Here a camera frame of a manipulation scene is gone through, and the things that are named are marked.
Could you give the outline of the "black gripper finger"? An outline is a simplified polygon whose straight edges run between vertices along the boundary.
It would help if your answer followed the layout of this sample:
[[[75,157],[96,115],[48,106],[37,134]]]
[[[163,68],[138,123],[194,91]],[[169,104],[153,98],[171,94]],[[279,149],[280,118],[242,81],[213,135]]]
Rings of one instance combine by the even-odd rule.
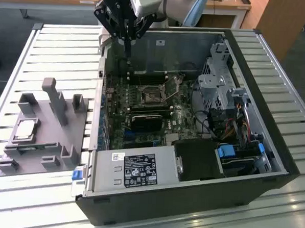
[[[152,13],[148,16],[143,17],[140,21],[137,20],[135,15],[129,18],[129,35],[128,35],[128,55],[127,57],[131,57],[131,47],[132,41],[135,41],[137,38],[140,39],[143,37],[144,33],[148,30],[148,28],[155,22],[157,19],[157,14]]]
[[[111,37],[117,38],[122,43],[127,58],[129,38],[125,24],[125,7],[126,5],[121,2],[102,0],[95,7],[94,16],[104,26]]]

